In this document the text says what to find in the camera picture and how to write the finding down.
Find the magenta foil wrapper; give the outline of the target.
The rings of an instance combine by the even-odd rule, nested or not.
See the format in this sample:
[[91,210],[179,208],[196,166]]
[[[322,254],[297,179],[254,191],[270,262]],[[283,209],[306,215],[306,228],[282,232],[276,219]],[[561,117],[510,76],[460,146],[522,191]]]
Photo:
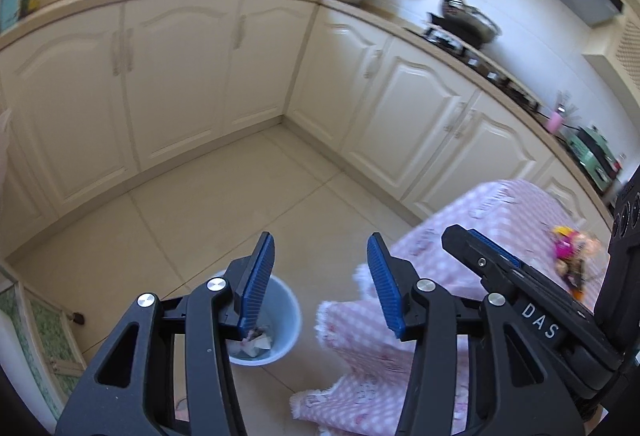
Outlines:
[[554,255],[559,260],[570,260],[579,252],[582,233],[568,226],[555,226],[551,230]]

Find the dark snack wrapper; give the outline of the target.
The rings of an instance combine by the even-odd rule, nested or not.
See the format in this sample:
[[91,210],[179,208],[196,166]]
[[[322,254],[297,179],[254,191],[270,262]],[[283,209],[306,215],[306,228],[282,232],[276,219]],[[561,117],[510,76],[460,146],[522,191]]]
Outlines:
[[572,256],[557,259],[555,269],[572,293],[584,292],[587,259],[584,256]]

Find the blue plastic trash bin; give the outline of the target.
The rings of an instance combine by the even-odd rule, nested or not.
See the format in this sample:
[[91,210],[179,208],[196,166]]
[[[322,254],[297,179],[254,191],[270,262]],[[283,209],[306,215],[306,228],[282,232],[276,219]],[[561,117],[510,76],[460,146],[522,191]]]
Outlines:
[[293,291],[279,277],[259,273],[252,277],[250,297],[262,294],[262,303],[253,328],[255,338],[227,341],[217,333],[219,360],[241,367],[264,367],[274,364],[291,352],[302,331],[302,312]]

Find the pink utensil holder cup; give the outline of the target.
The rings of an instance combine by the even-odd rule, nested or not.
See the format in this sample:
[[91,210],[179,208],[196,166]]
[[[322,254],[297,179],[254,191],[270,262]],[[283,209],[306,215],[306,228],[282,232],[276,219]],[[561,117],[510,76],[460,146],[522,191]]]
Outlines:
[[563,125],[564,117],[559,111],[552,111],[546,121],[544,123],[544,128],[547,132],[554,135],[559,132],[561,126]]

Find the green electric cooker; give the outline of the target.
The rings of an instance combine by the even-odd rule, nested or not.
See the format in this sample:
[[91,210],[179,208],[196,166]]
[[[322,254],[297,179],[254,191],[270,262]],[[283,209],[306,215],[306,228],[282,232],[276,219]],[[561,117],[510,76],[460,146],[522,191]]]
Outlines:
[[603,196],[616,180],[622,166],[608,147],[608,141],[595,126],[578,127],[566,137],[568,150],[588,177],[597,193]]

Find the pink checkered tablecloth table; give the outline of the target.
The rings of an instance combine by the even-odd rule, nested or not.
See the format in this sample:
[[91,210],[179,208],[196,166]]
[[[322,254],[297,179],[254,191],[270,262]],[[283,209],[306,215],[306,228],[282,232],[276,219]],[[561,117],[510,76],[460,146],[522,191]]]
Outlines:
[[394,245],[367,243],[361,297],[326,302],[319,342],[347,364],[291,400],[325,435],[580,435],[620,352],[593,316],[600,266],[562,275],[561,204],[478,185]]

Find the gas stove top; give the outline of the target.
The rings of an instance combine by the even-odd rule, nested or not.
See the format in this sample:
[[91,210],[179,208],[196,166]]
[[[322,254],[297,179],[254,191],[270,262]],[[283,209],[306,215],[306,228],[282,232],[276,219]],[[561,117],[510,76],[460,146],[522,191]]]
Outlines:
[[454,34],[437,26],[428,26],[423,31],[412,30],[408,27],[406,30],[454,57],[466,68],[472,69],[532,117],[544,115],[542,103],[537,96],[479,50],[472,48],[471,45]]

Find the black wok with lid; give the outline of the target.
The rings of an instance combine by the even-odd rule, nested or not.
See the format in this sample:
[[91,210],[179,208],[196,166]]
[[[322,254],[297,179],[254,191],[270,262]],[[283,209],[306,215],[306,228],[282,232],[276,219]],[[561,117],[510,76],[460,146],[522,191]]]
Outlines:
[[481,48],[501,36],[500,27],[483,12],[463,0],[441,0],[440,14],[454,34],[474,48]]

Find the upper cream cabinets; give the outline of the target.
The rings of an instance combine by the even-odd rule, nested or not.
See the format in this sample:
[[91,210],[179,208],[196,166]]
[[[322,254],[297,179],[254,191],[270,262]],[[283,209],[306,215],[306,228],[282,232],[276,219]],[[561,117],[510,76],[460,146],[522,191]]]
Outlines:
[[626,11],[593,28],[582,51],[632,120],[639,119],[639,43],[639,17]]

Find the cream cabinets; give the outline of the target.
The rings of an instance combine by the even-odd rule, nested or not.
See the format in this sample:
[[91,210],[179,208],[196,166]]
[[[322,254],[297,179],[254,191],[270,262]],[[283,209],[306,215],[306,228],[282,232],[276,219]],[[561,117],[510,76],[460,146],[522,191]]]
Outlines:
[[425,217],[525,178],[596,233],[611,216],[559,142],[496,85],[331,0],[67,0],[1,37],[12,253],[201,153],[280,120]]
[[582,51],[632,120],[639,119],[639,43],[639,17],[626,11],[593,28]]

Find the lower cream cabinets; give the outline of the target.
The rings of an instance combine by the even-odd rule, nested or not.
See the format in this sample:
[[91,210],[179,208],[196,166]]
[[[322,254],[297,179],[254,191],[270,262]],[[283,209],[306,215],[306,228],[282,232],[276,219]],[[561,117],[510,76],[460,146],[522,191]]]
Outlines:
[[280,120],[425,217],[525,178],[596,233],[611,216],[559,142],[496,85],[331,0],[67,0],[1,37],[12,253],[201,153]]

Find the teal box on counter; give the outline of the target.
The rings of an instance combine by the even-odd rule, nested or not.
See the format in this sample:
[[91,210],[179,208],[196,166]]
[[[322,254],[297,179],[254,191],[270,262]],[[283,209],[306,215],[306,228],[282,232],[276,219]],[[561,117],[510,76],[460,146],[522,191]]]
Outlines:
[[1,31],[12,28],[20,19],[21,0],[1,0]]

